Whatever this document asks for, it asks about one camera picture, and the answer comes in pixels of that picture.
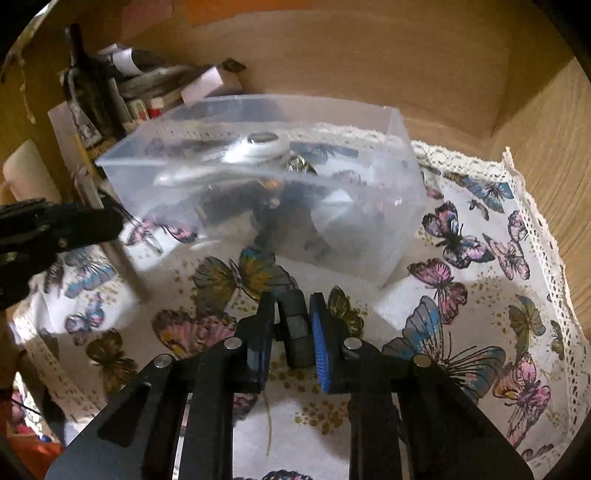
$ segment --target metal pin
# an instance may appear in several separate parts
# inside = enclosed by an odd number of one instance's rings
[[[348,348],[349,350],[357,350],[358,348],[361,348],[363,342],[356,337],[349,337],[345,339],[343,344],[345,348]]]
[[[172,362],[173,358],[170,355],[167,355],[166,353],[163,353],[162,355],[159,355],[154,359],[154,365],[156,365],[157,368],[165,368],[169,366]]]
[[[413,362],[417,367],[427,368],[431,365],[431,359],[424,353],[420,353],[413,357]]]
[[[238,337],[226,338],[223,345],[228,350],[236,350],[242,346],[242,340],[240,340]]]

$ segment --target cable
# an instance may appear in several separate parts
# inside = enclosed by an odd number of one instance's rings
[[[39,415],[41,418],[43,418],[43,415],[41,415],[37,410],[33,410],[32,408],[29,408],[26,405],[23,405],[22,403],[15,400],[14,398],[11,398],[10,400],[12,401],[12,403],[15,403],[19,407],[24,408],[25,410],[28,410],[28,411],[32,411],[34,414]]]

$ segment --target orange cloth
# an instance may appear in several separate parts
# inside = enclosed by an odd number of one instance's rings
[[[0,402],[0,434],[6,435],[7,423],[12,419],[10,400]],[[64,451],[59,443],[43,443],[36,435],[9,437],[12,450],[38,480],[43,480],[49,466]]]

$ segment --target lace trim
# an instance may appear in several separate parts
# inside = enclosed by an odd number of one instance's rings
[[[367,149],[389,144],[399,148],[403,145],[401,138],[368,132],[354,127],[337,127],[335,125],[287,124],[285,122],[218,124],[204,132],[204,123],[187,122],[154,122],[154,133],[166,139],[219,140],[234,139],[240,134],[252,133],[252,127],[264,128],[279,132],[290,140],[333,145],[346,145],[351,148]],[[530,462],[530,467],[537,478],[544,476],[562,456],[585,416],[590,404],[588,397],[589,385],[587,372],[591,371],[591,362],[587,359],[582,328],[574,313],[570,300],[570,290],[564,275],[564,263],[558,254],[558,244],[538,207],[525,189],[523,176],[515,169],[511,152],[507,148],[503,154],[503,163],[483,161],[468,157],[459,152],[449,151],[443,147],[428,145],[422,141],[413,141],[416,156],[421,163],[435,167],[441,171],[452,171],[470,175],[481,180],[506,181],[515,194],[517,202],[530,234],[535,254],[540,262],[544,279],[550,291],[550,297],[556,318],[561,323],[565,344],[565,368],[567,377],[567,397],[569,403],[569,428],[566,441],[556,445],[553,450]],[[31,297],[24,300],[14,314],[14,323],[19,335],[27,344],[31,361],[37,368],[40,378],[48,386],[54,401],[62,408],[66,416],[82,427],[90,421],[99,409],[73,384],[62,370],[59,362],[46,347],[35,330],[35,318],[30,308]]]
[[[550,292],[556,319],[564,336],[569,428],[565,441],[529,463],[535,477],[541,478],[568,448],[590,408],[589,402],[585,400],[589,398],[590,389],[587,372],[591,372],[591,362],[588,360],[585,347],[587,340],[570,299],[569,285],[564,274],[564,262],[558,253],[558,243],[550,233],[548,223],[538,210],[535,200],[525,189],[525,179],[515,168],[508,147],[503,153],[503,163],[479,160],[459,152],[448,151],[443,147],[427,145],[421,141],[413,141],[413,147],[421,163],[441,171],[469,174],[482,180],[506,181],[521,211]]]
[[[404,140],[396,135],[355,127],[339,127],[325,123],[303,122],[236,122],[212,123],[199,120],[162,121],[150,125],[151,135],[166,140],[228,140],[250,135],[253,132],[269,131],[290,141],[342,145],[357,150],[373,150],[385,145],[406,148]]]
[[[47,386],[53,401],[63,410],[68,421],[79,431],[90,422],[100,409],[82,393],[70,379],[59,361],[51,353],[35,328],[36,308],[33,302],[44,301],[34,290],[16,309],[13,321],[22,339],[27,355],[35,366],[39,379]]]

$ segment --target yellow butterfly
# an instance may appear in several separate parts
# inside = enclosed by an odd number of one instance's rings
[[[283,291],[297,289],[295,279],[275,264],[275,255],[253,248],[240,253],[238,265],[229,260],[228,267],[216,257],[205,257],[193,274],[197,287],[198,314],[221,313],[239,288],[255,301],[264,291],[278,295]]]
[[[530,331],[536,336],[545,334],[546,327],[540,318],[540,311],[535,303],[523,295],[515,295],[523,305],[523,309],[509,305],[510,325],[517,337],[515,344],[516,358],[521,358],[530,348]]]
[[[103,389],[107,398],[119,393],[138,373],[138,364],[124,357],[122,347],[121,335],[113,328],[86,347],[90,363],[102,367]]]
[[[552,350],[556,355],[558,355],[559,360],[564,360],[564,337],[562,335],[562,330],[560,329],[560,325],[555,320],[550,320],[550,324],[552,328],[556,332],[556,337],[552,340],[550,344],[550,350]]]
[[[329,313],[338,319],[347,323],[351,335],[361,337],[363,335],[363,319],[357,311],[351,308],[351,302],[337,285],[330,291],[329,302],[327,304]]]

